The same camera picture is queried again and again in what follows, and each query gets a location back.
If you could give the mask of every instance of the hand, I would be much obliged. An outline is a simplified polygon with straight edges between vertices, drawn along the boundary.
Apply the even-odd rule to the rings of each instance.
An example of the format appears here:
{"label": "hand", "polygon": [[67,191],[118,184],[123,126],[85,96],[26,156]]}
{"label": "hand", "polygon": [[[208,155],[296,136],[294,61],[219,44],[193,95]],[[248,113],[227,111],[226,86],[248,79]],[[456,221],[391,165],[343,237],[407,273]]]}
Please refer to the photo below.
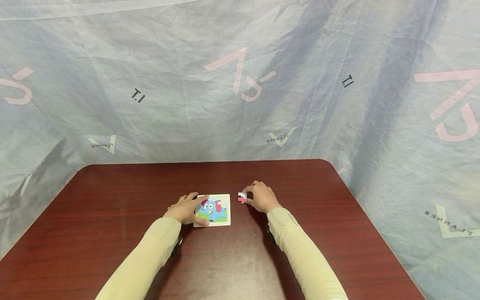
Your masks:
{"label": "hand", "polygon": [[272,189],[263,182],[254,181],[243,189],[243,193],[251,192],[253,199],[245,199],[245,203],[253,206],[257,211],[268,214],[272,209],[282,207],[275,197]]}
{"label": "hand", "polygon": [[201,226],[208,226],[210,221],[200,218],[195,215],[195,208],[197,208],[203,200],[208,199],[208,195],[202,196],[197,199],[193,199],[197,192],[191,192],[188,196],[183,195],[180,197],[177,203],[173,204],[167,209],[167,212],[163,217],[174,218],[183,225],[196,223]]}

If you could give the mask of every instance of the left hand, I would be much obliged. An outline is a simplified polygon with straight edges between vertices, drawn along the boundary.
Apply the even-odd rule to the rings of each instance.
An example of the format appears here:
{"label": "left hand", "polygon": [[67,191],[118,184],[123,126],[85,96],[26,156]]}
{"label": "left hand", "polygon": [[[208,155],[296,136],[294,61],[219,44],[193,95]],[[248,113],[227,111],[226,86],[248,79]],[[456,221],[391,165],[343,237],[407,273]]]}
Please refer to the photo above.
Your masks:
{"label": "left hand", "polygon": [[197,192],[191,192],[188,196],[183,195],[180,197],[177,203],[170,206],[167,212],[163,215],[163,217],[170,217],[174,218],[175,220],[179,221],[183,225],[195,223],[201,226],[208,226],[210,225],[210,221],[205,220],[204,218],[200,218],[196,216],[194,211],[203,200],[208,199],[208,195],[202,196],[197,199],[193,199]]}

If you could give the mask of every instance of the beige sleeve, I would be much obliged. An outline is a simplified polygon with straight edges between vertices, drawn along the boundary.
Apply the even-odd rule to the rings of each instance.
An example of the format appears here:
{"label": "beige sleeve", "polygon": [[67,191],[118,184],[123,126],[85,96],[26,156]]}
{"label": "beige sleeve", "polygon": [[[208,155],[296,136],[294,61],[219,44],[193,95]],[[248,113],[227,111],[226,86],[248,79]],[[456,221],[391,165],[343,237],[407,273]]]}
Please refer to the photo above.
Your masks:
{"label": "beige sleeve", "polygon": [[177,244],[180,228],[173,218],[156,220],[95,300],[143,300]]}
{"label": "beige sleeve", "polygon": [[306,300],[347,300],[335,273],[292,214],[283,207],[267,214],[270,232],[287,255]]}

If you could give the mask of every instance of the blue cartoon creature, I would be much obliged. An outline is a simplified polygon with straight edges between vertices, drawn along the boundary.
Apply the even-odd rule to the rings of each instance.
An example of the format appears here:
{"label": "blue cartoon creature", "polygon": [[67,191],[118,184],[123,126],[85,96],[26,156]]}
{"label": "blue cartoon creature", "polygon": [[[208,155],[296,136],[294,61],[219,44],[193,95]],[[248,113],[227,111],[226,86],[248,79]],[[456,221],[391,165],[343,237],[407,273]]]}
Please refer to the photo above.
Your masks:
{"label": "blue cartoon creature", "polygon": [[208,216],[210,222],[218,222],[222,218],[227,218],[227,211],[220,204],[220,200],[204,200],[198,208],[198,212]]}

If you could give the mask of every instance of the light blue backdrop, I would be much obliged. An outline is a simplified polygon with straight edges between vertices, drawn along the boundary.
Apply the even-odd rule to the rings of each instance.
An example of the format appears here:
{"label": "light blue backdrop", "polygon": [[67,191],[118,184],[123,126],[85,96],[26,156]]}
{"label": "light blue backdrop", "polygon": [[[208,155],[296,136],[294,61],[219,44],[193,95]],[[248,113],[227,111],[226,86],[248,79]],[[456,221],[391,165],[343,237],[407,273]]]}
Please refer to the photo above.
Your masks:
{"label": "light blue backdrop", "polygon": [[0,0],[0,257],[88,164],[324,157],[427,299],[478,300],[479,9]]}

